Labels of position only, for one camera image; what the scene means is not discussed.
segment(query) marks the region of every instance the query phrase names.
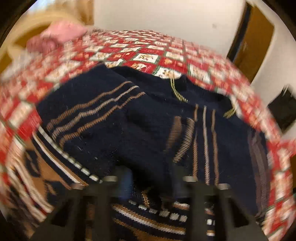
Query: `knit pattern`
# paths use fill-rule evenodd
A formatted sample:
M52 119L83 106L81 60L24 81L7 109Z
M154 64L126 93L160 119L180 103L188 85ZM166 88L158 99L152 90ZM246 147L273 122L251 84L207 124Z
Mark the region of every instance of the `knit pattern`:
M169 81L128 67L98 66L42 101L37 110L43 122L27 145L32 148L24 178L32 180L40 162L47 164L43 172L57 177L50 186L35 177L37 187L46 187L39 198L50 206L42 209L36 197L35 209L43 212L32 213L24 203L35 219L32 225L28 217L20 219L24 230L31 234L73 183L98 183L116 165L134 173L131 199L112 204L118 239L185 239L189 204L176 200L167 207L159 198L172 195L173 165L209 185L229 183L241 204L262 217L270 189L264 135L236 116L223 118L231 108L227 97L186 77L175 80L175 88L187 103L176 98ZM209 238L214 235L210 207Z

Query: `christmas tablecloth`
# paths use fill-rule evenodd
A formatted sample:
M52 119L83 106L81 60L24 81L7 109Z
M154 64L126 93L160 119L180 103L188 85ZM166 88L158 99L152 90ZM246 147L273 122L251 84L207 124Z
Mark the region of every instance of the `christmas tablecloth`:
M38 56L1 87L0 171L1 199L10 185L8 163L25 151L40 117L35 105L69 79L99 62L130 66L163 79L186 74L196 85L229 96L236 114L265 133L271 170L269 208L263 231L269 240L280 240L295 218L289 158L295 141L280 141L279 128L254 93L248 79L228 60L213 51L179 38L150 30L94 31Z

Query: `gold thread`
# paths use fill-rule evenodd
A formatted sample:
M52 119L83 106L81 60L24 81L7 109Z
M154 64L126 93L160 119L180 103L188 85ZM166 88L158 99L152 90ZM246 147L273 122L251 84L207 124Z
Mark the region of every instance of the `gold thread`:
M81 118L87 117L89 115L94 115L96 113L98 113L101 109L103 109L106 105L108 105L111 102L115 102L118 101L122 96L124 96L125 94L131 92L132 90L138 88L139 86L135 85L133 87L130 87L127 91L121 93L118 97L116 98L110 98L109 100L106 100L105 102L103 102L102 104L100 104L97 108L92 109L92 110L88 110L85 112L80 112L77 116L75 116L74 119L72 119L70 122L68 122L66 125L61 126L61 127L57 127L54 132L52 133L52 138L54 140L56 140L57 136L60 133L63 133L67 130L69 130L70 128L72 128L77 122L79 122L79 120Z
M219 183L219 162L218 162L218 146L217 146L217 133L215 131L215 114L216 110L212 112L212 134L213 134L213 147L214 147L214 169L215 169L215 185Z
M229 119L230 117L232 117L235 114L235 108L231 108L229 111L226 111L223 115L223 117L225 117L226 119Z
M185 131L185 136L183 138L183 142L181 144L181 147L173 158L174 163L179 162L191 146L192 135L193 135L193 131L194 131L194 121L190 118L187 118L187 125L188 125L188 127Z
M101 117L93 120L92 122L89 122L89 123L85 124L82 127L79 127L76 132L73 132L71 134L64 135L62 137L62 139L60 140L60 142L59 142L60 147L63 149L64 148L64 144L65 144L66 141L71 140L71 139L73 139L75 137L78 137L83 131L87 130L88 128L93 127L94 125L96 125L97 123L99 123L101 121L106 120L108 118L108 116L111 115L112 112L115 111L116 109L123 108L132 99L137 99L137 98L141 97L142 95L145 95L145 92L141 92L141 93L137 94L136 96L130 96L122 105L115 105L115 106L113 106L103 116L101 116Z
M109 95L109 94L113 94L114 92L116 92L117 90L119 90L122 86L124 86L127 83L131 83L131 81L125 81L122 84L120 84L119 86L117 86L115 89L109 91L109 92L103 92L101 94L99 94L96 98L92 99L90 102L88 103L84 103L84 104L77 104L76 106L72 107L71 109L65 111L64 113L60 114L57 118L52 119L46 126L47 130L50 131L53 128L53 125L58 124L59 122L61 122L64 118L66 118L68 115L73 114L75 111L77 111L78 109L83 109L86 107L91 106L92 104L94 104L96 101L98 101L100 98L104 97L105 95Z
M188 102L188 100L185 98L185 97L183 97L177 90L176 90L176 88L175 88L175 79L174 78L170 78L170 85L171 85L171 87L172 87L172 90L173 90L173 92L174 92L174 94L175 94L175 96L177 97L177 99L179 100L179 101L181 101L181 102Z

